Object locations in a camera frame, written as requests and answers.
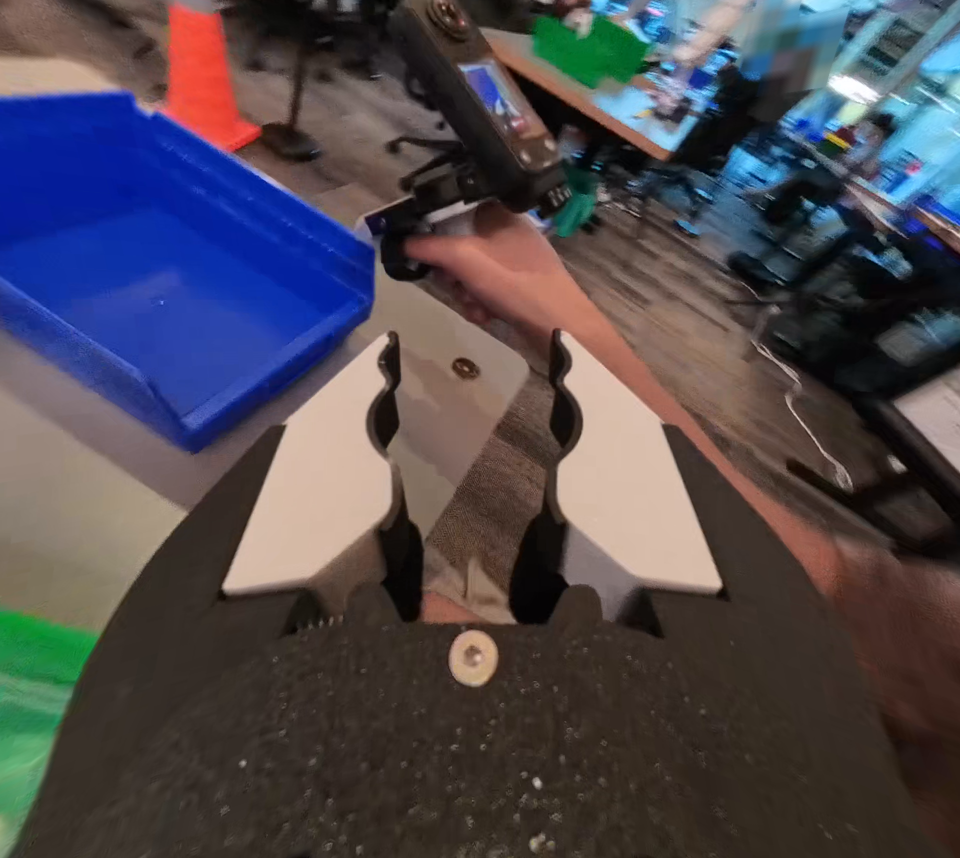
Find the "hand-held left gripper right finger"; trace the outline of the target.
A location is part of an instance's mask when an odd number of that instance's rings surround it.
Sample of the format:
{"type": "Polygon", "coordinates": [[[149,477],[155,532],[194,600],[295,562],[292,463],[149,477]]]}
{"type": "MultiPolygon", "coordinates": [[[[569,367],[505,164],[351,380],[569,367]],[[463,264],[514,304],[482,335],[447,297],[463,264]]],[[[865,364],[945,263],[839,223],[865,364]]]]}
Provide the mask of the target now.
{"type": "Polygon", "coordinates": [[[520,624],[545,624],[569,588],[607,621],[639,621],[653,592],[724,589],[666,425],[570,334],[550,339],[549,430],[558,444],[510,575],[520,624]]]}

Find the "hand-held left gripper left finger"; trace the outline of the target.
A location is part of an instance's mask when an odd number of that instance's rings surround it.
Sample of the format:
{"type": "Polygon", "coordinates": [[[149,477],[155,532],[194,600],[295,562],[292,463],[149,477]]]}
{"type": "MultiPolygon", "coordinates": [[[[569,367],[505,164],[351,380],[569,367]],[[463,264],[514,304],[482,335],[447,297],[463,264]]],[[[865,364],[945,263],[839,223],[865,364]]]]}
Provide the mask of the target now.
{"type": "Polygon", "coordinates": [[[420,618],[424,541],[389,453],[401,383],[399,336],[388,331],[287,419],[223,579],[226,598],[306,590],[334,617],[374,584],[402,620],[420,618]]]}

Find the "green plastic bin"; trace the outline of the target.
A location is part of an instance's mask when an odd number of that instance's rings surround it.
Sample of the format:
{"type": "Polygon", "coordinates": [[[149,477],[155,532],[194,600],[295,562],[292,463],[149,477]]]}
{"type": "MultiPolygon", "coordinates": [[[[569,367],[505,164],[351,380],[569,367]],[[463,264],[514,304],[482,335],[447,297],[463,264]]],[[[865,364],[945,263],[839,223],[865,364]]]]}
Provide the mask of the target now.
{"type": "Polygon", "coordinates": [[[1,611],[2,856],[18,840],[97,641],[86,629],[1,611]]]}

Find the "person's right forearm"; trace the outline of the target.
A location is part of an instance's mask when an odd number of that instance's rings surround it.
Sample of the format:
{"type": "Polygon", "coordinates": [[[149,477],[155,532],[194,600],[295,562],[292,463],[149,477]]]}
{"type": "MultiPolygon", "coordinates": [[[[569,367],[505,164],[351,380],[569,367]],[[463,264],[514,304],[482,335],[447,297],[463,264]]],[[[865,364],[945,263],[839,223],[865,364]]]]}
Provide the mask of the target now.
{"type": "Polygon", "coordinates": [[[540,339],[556,329],[568,333],[660,419],[687,434],[831,602],[869,679],[921,823],[958,856],[958,572],[829,536],[803,521],[722,455],[563,267],[520,281],[511,317],[540,339]]]}

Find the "person's right hand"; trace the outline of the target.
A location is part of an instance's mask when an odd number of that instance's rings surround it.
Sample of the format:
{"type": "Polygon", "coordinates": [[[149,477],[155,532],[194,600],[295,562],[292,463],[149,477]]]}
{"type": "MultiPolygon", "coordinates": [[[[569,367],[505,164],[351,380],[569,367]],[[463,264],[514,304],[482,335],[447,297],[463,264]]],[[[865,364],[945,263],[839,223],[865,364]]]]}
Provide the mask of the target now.
{"type": "Polygon", "coordinates": [[[545,348],[559,330],[589,343],[606,329],[593,301],[527,216],[489,203],[469,234],[431,232],[404,240],[405,256],[448,283],[475,324],[498,321],[545,348]]]}

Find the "small green bin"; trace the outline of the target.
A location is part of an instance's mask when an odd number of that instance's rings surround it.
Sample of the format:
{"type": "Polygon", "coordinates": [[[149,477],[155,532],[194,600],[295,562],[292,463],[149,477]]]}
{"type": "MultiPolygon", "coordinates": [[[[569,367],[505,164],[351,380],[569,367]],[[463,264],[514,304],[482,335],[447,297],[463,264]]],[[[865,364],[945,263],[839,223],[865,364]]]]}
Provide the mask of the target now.
{"type": "Polygon", "coordinates": [[[652,45],[604,16],[594,16],[585,35],[554,17],[533,24],[534,55],[575,82],[596,89],[607,82],[630,84],[648,67],[652,45]]]}

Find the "wooden table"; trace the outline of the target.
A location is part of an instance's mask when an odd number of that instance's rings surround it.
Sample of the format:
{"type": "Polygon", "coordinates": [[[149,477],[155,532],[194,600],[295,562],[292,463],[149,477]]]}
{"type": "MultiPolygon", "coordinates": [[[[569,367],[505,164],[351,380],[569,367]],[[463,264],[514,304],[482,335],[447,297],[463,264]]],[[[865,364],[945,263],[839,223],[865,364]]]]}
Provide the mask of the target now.
{"type": "Polygon", "coordinates": [[[694,111],[678,123],[653,115],[655,94],[645,75],[624,85],[605,81],[592,89],[537,57],[530,35],[490,27],[483,27],[482,32],[510,72],[655,161],[667,162],[676,156],[701,121],[701,114],[694,111]]]}

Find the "black round-base stand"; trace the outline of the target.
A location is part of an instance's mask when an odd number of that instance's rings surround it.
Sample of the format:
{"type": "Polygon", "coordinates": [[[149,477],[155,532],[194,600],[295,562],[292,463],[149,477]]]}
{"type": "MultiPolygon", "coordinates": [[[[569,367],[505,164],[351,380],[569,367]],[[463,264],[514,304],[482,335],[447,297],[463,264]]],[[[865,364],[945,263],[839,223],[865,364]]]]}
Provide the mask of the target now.
{"type": "Polygon", "coordinates": [[[273,155],[298,164],[317,161],[322,155],[320,145],[302,128],[309,63],[314,49],[311,27],[312,20],[301,17],[285,117],[263,124],[260,133],[263,145],[273,155]]]}

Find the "blue plastic bin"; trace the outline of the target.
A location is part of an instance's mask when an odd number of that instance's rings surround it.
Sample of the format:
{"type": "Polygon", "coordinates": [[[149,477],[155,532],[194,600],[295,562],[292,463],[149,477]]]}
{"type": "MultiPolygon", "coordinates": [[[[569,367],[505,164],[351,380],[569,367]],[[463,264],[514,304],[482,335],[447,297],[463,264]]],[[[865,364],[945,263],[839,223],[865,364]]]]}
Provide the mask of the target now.
{"type": "Polygon", "coordinates": [[[377,252],[128,92],[1,101],[2,329],[179,449],[372,311],[377,252]]]}

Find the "orange traffic cone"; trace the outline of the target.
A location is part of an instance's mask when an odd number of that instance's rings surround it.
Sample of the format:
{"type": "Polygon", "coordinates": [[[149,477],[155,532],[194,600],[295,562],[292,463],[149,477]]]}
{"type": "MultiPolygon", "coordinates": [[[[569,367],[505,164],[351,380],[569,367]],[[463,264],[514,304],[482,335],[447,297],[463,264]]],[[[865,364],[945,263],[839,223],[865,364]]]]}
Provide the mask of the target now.
{"type": "Polygon", "coordinates": [[[259,126],[245,119],[215,0],[169,0],[167,87],[163,113],[212,146],[234,153],[254,143],[259,126]]]}

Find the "white side table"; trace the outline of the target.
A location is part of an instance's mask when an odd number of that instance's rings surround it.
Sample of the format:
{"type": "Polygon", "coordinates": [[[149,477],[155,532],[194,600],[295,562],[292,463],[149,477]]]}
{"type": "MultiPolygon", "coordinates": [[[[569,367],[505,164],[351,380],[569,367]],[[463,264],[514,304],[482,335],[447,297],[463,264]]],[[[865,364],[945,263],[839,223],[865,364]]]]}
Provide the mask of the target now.
{"type": "Polygon", "coordinates": [[[864,401],[860,415],[896,459],[945,503],[959,497],[959,366],[893,399],[864,401]]]}

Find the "black office chair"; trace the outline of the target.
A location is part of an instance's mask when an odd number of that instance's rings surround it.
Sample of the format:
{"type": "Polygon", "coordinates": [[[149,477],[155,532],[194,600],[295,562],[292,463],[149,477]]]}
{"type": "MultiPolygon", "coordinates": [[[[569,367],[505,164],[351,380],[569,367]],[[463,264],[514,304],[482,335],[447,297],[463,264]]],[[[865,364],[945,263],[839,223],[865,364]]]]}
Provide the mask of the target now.
{"type": "Polygon", "coordinates": [[[780,227],[780,232],[760,255],[732,252],[726,258],[728,271],[743,285],[764,294],[773,290],[797,293],[807,288],[816,276],[855,245],[857,231],[847,222],[829,243],[801,260],[790,277],[776,275],[765,261],[778,252],[785,252],[790,241],[809,224],[809,207],[820,210],[838,206],[849,181],[857,177],[860,170],[858,164],[816,161],[810,167],[797,169],[777,186],[763,188],[763,197],[767,200],[764,219],[769,225],[780,227]]]}

